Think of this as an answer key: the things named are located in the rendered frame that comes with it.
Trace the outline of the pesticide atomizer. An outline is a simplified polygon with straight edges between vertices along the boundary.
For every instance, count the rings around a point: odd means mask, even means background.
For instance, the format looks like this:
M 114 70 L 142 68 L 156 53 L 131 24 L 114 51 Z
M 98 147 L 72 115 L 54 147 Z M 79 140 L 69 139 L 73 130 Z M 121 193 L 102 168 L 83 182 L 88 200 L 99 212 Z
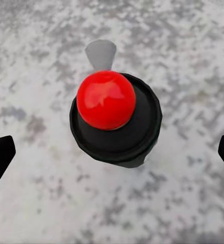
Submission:
M 95 40 L 85 48 L 96 72 L 80 85 L 72 101 L 70 129 L 93 159 L 125 168 L 145 163 L 158 141 L 159 99 L 141 79 L 111 70 L 116 45 Z

